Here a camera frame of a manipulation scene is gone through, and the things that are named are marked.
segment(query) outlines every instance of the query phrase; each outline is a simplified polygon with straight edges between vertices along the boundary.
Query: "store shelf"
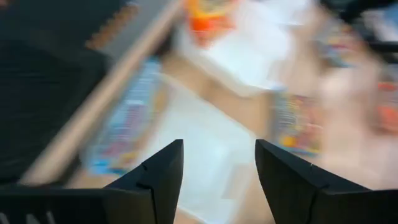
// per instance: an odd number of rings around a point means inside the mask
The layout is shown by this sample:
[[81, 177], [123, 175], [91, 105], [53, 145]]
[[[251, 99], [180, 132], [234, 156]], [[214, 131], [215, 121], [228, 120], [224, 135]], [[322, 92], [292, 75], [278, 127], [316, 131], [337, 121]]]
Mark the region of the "store shelf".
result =
[[120, 96], [127, 80], [134, 74], [134, 70], [168, 33], [181, 6], [181, 1], [169, 1], [158, 15], [151, 18], [150, 26], [139, 38], [131, 41], [131, 46], [125, 46], [129, 50], [117, 62], [114, 62], [110, 73], [25, 173], [21, 183], [35, 185], [51, 182], [66, 169], [81, 149], [81, 145], [93, 132], [98, 120], [106, 114], [112, 101]]

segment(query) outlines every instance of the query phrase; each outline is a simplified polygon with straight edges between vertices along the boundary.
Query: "white surface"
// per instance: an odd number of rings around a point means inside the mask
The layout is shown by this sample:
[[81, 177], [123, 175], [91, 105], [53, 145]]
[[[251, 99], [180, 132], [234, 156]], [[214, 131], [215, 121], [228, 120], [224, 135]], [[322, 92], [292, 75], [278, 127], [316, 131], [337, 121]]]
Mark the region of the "white surface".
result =
[[[205, 223], [231, 223], [254, 173], [254, 134], [179, 84], [173, 86], [169, 107], [142, 160], [183, 139], [179, 209]], [[226, 197], [239, 164], [250, 168], [247, 174], [239, 172], [233, 194]]]
[[236, 29], [207, 49], [193, 43], [185, 23], [177, 32], [178, 52], [240, 96], [281, 88], [280, 66], [293, 48], [288, 31], [257, 3], [244, 1], [234, 15]]
[[305, 13], [312, 0], [266, 0], [261, 2], [264, 14], [269, 14], [280, 25], [299, 26], [305, 23]]

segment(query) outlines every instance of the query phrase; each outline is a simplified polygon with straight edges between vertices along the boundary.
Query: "product box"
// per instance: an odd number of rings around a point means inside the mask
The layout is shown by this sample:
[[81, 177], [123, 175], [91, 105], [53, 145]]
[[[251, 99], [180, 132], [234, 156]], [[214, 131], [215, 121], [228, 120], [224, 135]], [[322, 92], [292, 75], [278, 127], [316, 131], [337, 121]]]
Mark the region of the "product box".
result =
[[188, 26], [197, 46], [206, 48], [235, 27], [231, 18], [237, 0], [185, 0]]
[[159, 74], [160, 63], [150, 59], [133, 75], [121, 101], [83, 155], [91, 173], [123, 175], [130, 171], [137, 155], [133, 145], [153, 117]]
[[315, 99], [278, 92], [274, 102], [272, 142], [290, 152], [319, 153], [323, 127]]
[[316, 36], [321, 57], [335, 67], [354, 66], [355, 53], [361, 48], [362, 40], [348, 24], [339, 19], [330, 19]]

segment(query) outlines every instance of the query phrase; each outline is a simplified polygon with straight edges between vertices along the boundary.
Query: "colorful label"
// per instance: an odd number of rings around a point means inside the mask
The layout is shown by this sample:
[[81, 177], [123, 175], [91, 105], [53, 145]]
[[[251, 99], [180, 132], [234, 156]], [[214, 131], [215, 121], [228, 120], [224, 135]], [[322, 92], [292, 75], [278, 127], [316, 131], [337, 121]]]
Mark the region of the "colorful label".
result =
[[398, 133], [398, 66], [390, 65], [378, 83], [377, 114], [379, 127], [390, 133]]
[[317, 42], [322, 57], [337, 67], [354, 66], [354, 57], [362, 46], [354, 30], [338, 20], [326, 24]]
[[322, 127], [314, 100], [279, 93], [275, 106], [274, 142], [280, 147], [306, 154], [320, 150]]
[[121, 101], [84, 154], [91, 173], [123, 175], [130, 171], [137, 157], [134, 143], [152, 119], [159, 72], [158, 61], [148, 60], [133, 75]]

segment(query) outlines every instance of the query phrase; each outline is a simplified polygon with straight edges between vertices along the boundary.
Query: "merchandise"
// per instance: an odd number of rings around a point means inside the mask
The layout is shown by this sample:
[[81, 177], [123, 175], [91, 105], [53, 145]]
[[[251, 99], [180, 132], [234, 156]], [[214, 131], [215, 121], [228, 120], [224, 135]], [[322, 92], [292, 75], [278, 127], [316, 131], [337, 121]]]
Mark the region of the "merchandise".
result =
[[215, 38], [232, 29], [230, 18], [237, 0], [186, 0], [188, 24], [195, 43], [207, 47]]
[[377, 123], [378, 128], [398, 134], [398, 65], [385, 68], [378, 83]]
[[105, 121], [102, 130], [85, 154], [88, 169], [94, 174], [125, 174], [137, 152], [132, 148], [152, 119], [155, 93], [159, 84], [160, 63], [145, 62]]
[[292, 152], [319, 152], [323, 128], [320, 110], [313, 98], [276, 93], [274, 114], [274, 143]]
[[322, 57], [336, 67], [352, 67], [355, 53], [362, 46], [361, 39], [351, 26], [337, 19], [326, 24], [316, 42]]

